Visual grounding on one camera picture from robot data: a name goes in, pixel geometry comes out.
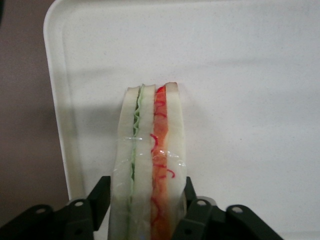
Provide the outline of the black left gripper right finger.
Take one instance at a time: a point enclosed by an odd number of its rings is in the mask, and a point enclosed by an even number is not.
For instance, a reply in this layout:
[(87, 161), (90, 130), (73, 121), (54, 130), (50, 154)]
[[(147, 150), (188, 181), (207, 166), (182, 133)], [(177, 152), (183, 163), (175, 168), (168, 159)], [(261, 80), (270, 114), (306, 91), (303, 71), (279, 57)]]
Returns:
[(214, 199), (197, 196), (191, 178), (184, 187), (186, 214), (175, 228), (173, 240), (281, 240), (249, 207), (236, 204), (221, 210)]

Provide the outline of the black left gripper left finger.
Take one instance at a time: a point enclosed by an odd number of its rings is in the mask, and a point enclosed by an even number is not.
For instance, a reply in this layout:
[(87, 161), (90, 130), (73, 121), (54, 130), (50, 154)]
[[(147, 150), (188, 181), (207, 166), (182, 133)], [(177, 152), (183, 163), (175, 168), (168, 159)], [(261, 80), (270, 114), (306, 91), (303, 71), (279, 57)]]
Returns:
[(111, 177), (103, 176), (86, 198), (55, 211), (34, 205), (0, 228), (2, 240), (93, 240), (109, 209)]

